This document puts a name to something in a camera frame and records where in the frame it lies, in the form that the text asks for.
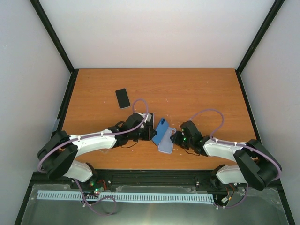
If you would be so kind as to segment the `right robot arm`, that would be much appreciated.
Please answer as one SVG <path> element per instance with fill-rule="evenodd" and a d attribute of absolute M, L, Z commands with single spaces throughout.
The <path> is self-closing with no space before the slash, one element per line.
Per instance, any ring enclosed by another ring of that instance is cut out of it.
<path fill-rule="evenodd" d="M 245 183 L 262 191 L 272 181 L 279 179 L 280 163 L 256 139 L 248 142 L 230 142 L 213 136 L 203 136 L 192 121 L 181 124 L 181 131 L 171 135 L 173 144 L 192 149 L 195 154 L 206 157 L 224 158 L 236 165 L 221 165 L 215 169 L 215 176 L 222 184 Z"/>

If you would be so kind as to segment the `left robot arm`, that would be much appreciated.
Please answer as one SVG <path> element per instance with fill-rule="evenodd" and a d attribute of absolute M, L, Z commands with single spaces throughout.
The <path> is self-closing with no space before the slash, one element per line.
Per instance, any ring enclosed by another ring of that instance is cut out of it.
<path fill-rule="evenodd" d="M 51 180 L 68 177 L 78 180 L 86 188 L 94 188 L 98 175 L 89 163 L 81 163 L 76 157 L 96 150 L 124 147 L 128 141 L 150 141 L 156 134 L 153 113 L 130 115 L 107 129 L 86 134 L 68 135 L 66 131 L 57 132 L 37 153 L 38 168 Z"/>

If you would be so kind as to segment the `blue phone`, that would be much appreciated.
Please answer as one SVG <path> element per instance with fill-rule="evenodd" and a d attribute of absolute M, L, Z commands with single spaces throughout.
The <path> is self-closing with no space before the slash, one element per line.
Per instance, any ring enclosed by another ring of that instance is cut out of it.
<path fill-rule="evenodd" d="M 156 134 L 153 136 L 152 141 L 153 143 L 158 146 L 162 141 L 167 129 L 169 127 L 168 122 L 165 118 L 161 118 L 157 127 L 155 128 Z"/>

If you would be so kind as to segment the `lavender phone case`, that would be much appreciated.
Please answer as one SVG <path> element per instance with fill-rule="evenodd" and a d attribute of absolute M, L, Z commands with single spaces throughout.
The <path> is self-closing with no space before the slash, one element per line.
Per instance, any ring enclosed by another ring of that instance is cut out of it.
<path fill-rule="evenodd" d="M 165 132 L 161 142 L 158 145 L 158 151 L 166 154 L 171 154 L 173 151 L 173 143 L 171 141 L 171 136 L 175 134 L 176 129 L 169 127 Z"/>

